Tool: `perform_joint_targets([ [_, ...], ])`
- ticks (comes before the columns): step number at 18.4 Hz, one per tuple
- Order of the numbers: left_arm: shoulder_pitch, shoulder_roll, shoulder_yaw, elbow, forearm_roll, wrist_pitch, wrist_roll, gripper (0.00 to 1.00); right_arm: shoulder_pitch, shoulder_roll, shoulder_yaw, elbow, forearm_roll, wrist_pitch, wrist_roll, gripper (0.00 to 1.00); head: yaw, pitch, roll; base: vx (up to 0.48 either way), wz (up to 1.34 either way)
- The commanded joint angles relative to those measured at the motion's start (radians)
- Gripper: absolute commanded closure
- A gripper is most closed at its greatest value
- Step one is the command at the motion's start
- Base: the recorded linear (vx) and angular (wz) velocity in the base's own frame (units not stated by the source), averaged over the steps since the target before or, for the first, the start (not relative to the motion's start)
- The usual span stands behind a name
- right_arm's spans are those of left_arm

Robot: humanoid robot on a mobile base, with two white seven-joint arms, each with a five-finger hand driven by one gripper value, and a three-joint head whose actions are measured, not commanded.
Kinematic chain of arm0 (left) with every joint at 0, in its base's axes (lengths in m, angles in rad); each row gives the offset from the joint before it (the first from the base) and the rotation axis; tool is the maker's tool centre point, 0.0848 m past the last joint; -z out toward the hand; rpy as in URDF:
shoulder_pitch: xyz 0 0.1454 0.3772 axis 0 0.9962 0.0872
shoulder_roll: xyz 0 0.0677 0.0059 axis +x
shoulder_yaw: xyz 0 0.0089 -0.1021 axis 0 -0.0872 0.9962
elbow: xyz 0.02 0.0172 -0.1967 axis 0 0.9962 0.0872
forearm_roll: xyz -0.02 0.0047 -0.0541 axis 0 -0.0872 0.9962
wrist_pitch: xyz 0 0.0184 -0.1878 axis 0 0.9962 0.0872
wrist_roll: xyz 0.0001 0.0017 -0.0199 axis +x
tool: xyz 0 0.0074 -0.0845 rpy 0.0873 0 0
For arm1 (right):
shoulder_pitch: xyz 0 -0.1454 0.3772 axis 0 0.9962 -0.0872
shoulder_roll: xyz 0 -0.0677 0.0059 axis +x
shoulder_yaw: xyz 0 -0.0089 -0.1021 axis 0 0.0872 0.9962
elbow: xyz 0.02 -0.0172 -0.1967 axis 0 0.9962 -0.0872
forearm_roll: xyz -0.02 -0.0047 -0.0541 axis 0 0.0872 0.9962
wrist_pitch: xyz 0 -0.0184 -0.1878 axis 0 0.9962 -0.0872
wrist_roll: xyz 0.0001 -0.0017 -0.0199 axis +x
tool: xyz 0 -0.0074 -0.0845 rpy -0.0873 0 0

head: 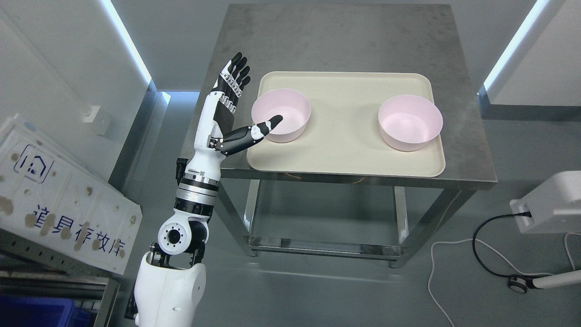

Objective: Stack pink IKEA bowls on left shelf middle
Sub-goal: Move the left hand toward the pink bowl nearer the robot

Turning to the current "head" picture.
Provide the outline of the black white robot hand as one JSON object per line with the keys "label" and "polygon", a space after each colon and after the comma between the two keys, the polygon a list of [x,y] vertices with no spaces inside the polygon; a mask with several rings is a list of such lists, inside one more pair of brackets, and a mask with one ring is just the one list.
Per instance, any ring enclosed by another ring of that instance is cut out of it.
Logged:
{"label": "black white robot hand", "polygon": [[194,139],[194,156],[184,178],[218,184],[221,164],[231,155],[252,147],[266,138],[284,120],[280,114],[269,120],[234,129],[234,114],[245,86],[250,82],[247,57],[238,52],[222,68],[206,95]]}

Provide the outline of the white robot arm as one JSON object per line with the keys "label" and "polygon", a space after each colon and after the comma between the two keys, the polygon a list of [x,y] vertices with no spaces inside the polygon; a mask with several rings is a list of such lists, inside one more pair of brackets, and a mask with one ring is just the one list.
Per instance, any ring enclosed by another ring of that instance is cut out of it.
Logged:
{"label": "white robot arm", "polygon": [[172,215],[140,261],[129,304],[137,327],[191,327],[206,287],[202,263],[224,155],[178,162]]}

